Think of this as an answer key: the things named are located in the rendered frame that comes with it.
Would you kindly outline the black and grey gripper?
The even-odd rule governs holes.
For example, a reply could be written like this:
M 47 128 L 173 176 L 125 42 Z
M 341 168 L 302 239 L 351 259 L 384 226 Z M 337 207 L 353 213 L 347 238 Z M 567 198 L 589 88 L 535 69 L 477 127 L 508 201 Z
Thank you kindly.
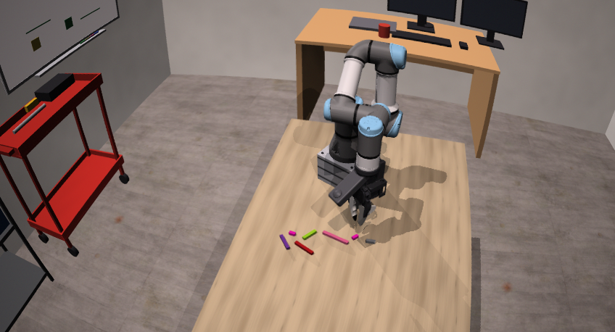
M 348 199 L 352 218 L 357 220 L 357 209 L 359 208 L 360 214 L 358 215 L 358 224 L 361 226 L 364 224 L 368 215 L 370 215 L 375 209 L 376 205 L 371 205 L 371 199 L 376 197 L 382 197 L 386 193 L 387 181 L 384 179 L 385 161 L 379 160 L 379 167 L 374 171 L 364 171 L 357 167 L 355 160 L 355 170 L 357 173 L 370 178 Z M 385 186 L 385 188 L 384 188 Z M 383 188 L 382 188 L 383 187 Z M 384 192 L 383 192 L 384 189 Z M 373 193 L 374 192 L 374 193 Z M 360 203 L 359 203 L 360 202 Z M 359 205 L 359 207 L 358 207 Z

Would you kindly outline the purple rod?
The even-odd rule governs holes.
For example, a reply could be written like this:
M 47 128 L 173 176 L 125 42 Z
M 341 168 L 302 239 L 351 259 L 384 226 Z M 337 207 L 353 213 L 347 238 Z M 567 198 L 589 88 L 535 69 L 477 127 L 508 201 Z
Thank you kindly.
M 286 250 L 290 249 L 288 243 L 286 242 L 286 239 L 283 236 L 283 234 L 280 235 L 280 238 L 281 238 L 284 246 L 286 247 Z

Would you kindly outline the pink rod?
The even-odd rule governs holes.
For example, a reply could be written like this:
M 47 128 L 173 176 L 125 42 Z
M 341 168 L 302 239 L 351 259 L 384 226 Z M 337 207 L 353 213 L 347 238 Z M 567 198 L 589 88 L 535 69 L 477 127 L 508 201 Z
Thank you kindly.
M 346 245 L 348 245 L 348 244 L 349 244 L 349 241 L 348 241 L 348 240 L 345 240 L 345 239 L 343 239 L 343 238 L 341 238 L 341 237 L 338 237 L 338 236 L 336 236 L 336 235 L 334 235 L 334 234 L 332 234 L 332 233 L 329 233 L 329 232 L 327 232 L 327 231 L 323 231 L 323 235 L 328 236 L 328 237 L 330 237 L 330 238 L 332 238 L 332 239 L 334 239 L 334 240 L 337 240 L 337 241 L 339 241 L 339 242 L 341 242 L 341 243 L 343 243 L 343 244 L 346 244 Z

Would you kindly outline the red rod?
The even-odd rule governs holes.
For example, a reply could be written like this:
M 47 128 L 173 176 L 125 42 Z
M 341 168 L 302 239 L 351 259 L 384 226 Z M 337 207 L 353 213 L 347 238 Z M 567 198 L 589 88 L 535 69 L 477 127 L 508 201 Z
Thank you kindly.
M 298 241 L 295 241 L 294 243 L 295 245 L 297 245 L 299 248 L 303 249 L 304 251 L 306 251 L 308 254 L 313 255 L 314 251 L 312 251 L 311 249 L 307 248 L 306 246 L 304 246 L 303 244 L 301 244 Z

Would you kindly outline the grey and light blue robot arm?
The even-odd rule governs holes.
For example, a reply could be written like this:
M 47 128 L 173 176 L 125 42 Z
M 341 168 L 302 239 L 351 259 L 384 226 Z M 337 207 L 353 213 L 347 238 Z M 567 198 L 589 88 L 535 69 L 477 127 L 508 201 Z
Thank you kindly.
M 403 118 L 395 101 L 397 74 L 405 68 L 406 58 L 404 46 L 370 39 L 356 43 L 346 53 L 337 92 L 333 99 L 326 100 L 323 109 L 325 120 L 335 124 L 329 144 L 333 159 L 342 163 L 356 160 L 357 167 L 364 171 L 379 167 L 382 138 L 397 137 Z M 376 71 L 376 93 L 371 107 L 356 96 L 365 63 L 375 64 Z M 354 168 L 329 197 L 341 207 L 369 178 Z

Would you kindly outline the lime green rod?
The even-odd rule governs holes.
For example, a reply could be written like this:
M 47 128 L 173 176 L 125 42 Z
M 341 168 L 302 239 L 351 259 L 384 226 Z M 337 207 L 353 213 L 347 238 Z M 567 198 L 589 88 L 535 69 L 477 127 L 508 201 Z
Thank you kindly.
M 304 235 L 302 237 L 303 240 L 306 240 L 307 238 L 310 238 L 312 235 L 316 234 L 317 231 L 316 230 L 312 230 L 311 232 L 307 233 L 306 235 Z

